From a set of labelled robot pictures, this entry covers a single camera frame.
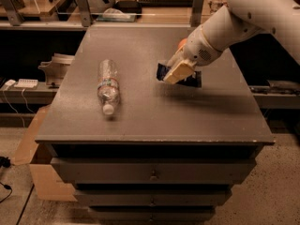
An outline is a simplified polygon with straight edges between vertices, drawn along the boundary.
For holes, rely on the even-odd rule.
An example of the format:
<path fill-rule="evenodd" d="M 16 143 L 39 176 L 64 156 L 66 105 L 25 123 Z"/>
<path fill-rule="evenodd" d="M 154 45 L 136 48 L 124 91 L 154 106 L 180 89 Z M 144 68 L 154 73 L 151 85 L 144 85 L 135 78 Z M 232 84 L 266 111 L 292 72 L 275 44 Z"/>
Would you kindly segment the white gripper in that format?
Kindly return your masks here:
<path fill-rule="evenodd" d="M 163 81 L 176 84 L 194 72 L 194 66 L 208 66 L 217 60 L 224 51 L 221 40 L 206 30 L 204 27 L 196 28 L 187 38 L 183 38 L 175 54 L 167 62 L 167 67 L 172 67 Z"/>

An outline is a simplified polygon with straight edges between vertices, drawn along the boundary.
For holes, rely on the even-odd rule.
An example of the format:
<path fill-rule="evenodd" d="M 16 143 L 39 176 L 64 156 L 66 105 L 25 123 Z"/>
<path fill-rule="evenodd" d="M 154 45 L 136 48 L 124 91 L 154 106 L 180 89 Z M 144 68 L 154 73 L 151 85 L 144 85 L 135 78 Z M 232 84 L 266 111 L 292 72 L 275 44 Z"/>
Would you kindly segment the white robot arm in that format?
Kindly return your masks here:
<path fill-rule="evenodd" d="M 195 28 L 173 57 L 163 81 L 175 84 L 217 60 L 231 45 L 265 31 L 300 63 L 300 8 L 293 0 L 226 0 Z"/>

